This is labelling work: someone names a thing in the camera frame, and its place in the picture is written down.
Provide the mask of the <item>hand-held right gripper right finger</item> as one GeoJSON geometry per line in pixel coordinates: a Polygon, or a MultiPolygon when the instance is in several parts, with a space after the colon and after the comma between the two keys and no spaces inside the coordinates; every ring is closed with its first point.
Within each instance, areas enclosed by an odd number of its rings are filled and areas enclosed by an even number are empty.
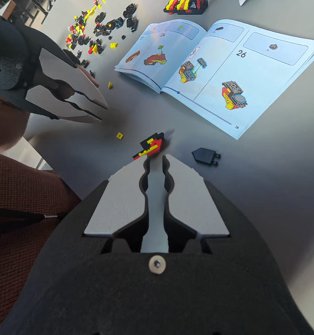
{"type": "Polygon", "coordinates": [[[164,228],[175,239],[228,237],[229,231],[202,176],[170,154],[163,156],[167,191],[164,228]]]}

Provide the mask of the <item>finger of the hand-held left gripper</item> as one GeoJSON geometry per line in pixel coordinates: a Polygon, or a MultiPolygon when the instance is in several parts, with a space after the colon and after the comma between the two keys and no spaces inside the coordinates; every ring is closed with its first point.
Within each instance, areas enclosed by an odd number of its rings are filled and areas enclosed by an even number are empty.
{"type": "Polygon", "coordinates": [[[54,80],[69,84],[74,95],[67,99],[85,110],[107,110],[105,98],[90,78],[80,69],[74,68],[42,48],[39,56],[43,73],[54,80]]]}
{"type": "Polygon", "coordinates": [[[62,120],[78,123],[102,122],[98,110],[94,111],[89,107],[79,106],[75,101],[60,100],[50,90],[40,85],[29,89],[25,100],[62,120]]]}

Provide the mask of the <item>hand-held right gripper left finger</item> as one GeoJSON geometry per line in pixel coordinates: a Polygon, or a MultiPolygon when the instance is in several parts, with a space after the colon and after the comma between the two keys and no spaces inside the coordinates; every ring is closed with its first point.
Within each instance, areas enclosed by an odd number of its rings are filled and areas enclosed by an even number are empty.
{"type": "Polygon", "coordinates": [[[113,174],[84,235],[141,239],[149,228],[149,172],[150,158],[140,157],[113,174]]]}

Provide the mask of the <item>small red yellow black assembly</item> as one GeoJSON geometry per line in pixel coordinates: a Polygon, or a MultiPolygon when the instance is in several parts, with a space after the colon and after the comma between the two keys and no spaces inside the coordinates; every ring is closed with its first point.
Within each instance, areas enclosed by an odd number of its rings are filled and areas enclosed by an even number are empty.
{"type": "Polygon", "coordinates": [[[154,133],[140,143],[142,150],[133,156],[133,160],[137,160],[145,155],[148,157],[155,157],[161,151],[163,142],[164,132],[154,133]]]}

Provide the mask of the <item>grey desk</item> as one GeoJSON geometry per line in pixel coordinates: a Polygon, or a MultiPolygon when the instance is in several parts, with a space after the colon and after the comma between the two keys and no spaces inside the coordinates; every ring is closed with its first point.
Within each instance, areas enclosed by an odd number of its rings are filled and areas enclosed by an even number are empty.
{"type": "MultiPolygon", "coordinates": [[[[114,67],[150,23],[177,18],[163,12],[167,1],[105,1],[106,20],[137,4],[138,30],[113,33],[117,48],[104,42],[88,56],[109,111],[102,123],[84,124],[32,115],[25,138],[81,198],[132,161],[140,142],[154,132],[169,140],[151,162],[150,219],[142,251],[166,252],[163,229],[163,154],[169,153],[214,184],[255,225],[270,247],[300,310],[314,328],[314,62],[239,140],[167,94],[158,94],[114,67]],[[113,84],[108,89],[108,82],[113,84]],[[116,136],[122,133],[120,140],[116,136]],[[192,151],[221,154],[218,166],[197,163],[192,151]]],[[[270,31],[314,40],[314,1],[209,1],[201,16],[179,16],[204,29],[233,19],[270,31]]]]}

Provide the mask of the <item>person's left hand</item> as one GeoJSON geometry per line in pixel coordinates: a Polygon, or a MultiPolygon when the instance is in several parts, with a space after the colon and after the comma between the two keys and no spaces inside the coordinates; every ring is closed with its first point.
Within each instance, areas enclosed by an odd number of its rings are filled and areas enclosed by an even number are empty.
{"type": "Polygon", "coordinates": [[[23,137],[30,113],[0,104],[0,153],[14,147],[23,137]]]}

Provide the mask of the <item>black pointed plate brick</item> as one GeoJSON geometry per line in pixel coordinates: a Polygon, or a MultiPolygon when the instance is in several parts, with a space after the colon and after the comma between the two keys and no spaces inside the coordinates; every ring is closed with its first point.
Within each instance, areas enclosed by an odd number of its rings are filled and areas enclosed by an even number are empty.
{"type": "Polygon", "coordinates": [[[218,166],[217,160],[221,159],[221,154],[217,153],[214,150],[202,147],[192,151],[192,155],[197,163],[209,166],[218,166]]]}

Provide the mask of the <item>pile of black red yellow bricks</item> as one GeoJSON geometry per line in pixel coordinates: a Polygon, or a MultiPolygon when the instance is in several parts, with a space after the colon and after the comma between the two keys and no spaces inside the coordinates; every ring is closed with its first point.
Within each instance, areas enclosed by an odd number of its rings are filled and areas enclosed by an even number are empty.
{"type": "Polygon", "coordinates": [[[90,62],[88,60],[80,60],[82,55],[81,50],[78,50],[76,55],[73,54],[72,51],[77,46],[88,46],[89,55],[100,55],[104,51],[100,37],[107,36],[108,39],[111,40],[111,33],[115,29],[123,27],[125,21],[127,28],[129,28],[131,32],[135,32],[138,25],[138,19],[134,17],[134,13],[137,10],[137,6],[134,3],[126,7],[122,16],[110,20],[105,24],[103,24],[103,21],[106,18],[106,13],[100,12],[95,18],[95,27],[93,29],[96,40],[92,40],[91,37],[85,34],[86,23],[97,8],[101,9],[101,3],[99,1],[93,1],[93,3],[94,6],[91,10],[82,11],[80,16],[74,16],[75,23],[68,27],[70,33],[66,38],[66,49],[63,50],[73,63],[80,65],[83,69],[86,69],[90,62]]]}

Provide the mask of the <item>person's brown knit sweater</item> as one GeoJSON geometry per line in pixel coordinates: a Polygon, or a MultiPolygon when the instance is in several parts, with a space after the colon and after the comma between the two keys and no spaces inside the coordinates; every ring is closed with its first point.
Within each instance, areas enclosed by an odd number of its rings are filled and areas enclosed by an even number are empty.
{"type": "Polygon", "coordinates": [[[54,171],[0,154],[0,324],[47,239],[80,202],[54,171]]]}

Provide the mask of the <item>partly built black red model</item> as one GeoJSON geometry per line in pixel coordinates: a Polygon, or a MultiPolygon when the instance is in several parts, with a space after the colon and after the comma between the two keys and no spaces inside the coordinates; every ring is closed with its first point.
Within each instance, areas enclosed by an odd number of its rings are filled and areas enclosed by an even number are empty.
{"type": "Polygon", "coordinates": [[[207,0],[170,0],[163,12],[170,15],[202,15],[207,8],[207,0]]]}

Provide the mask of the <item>blue building instruction booklet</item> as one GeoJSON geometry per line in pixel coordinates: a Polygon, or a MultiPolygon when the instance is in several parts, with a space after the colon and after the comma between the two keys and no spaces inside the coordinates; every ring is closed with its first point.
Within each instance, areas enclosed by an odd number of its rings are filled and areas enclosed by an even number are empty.
{"type": "Polygon", "coordinates": [[[222,19],[150,24],[115,66],[238,140],[314,61],[314,40],[222,19]]]}

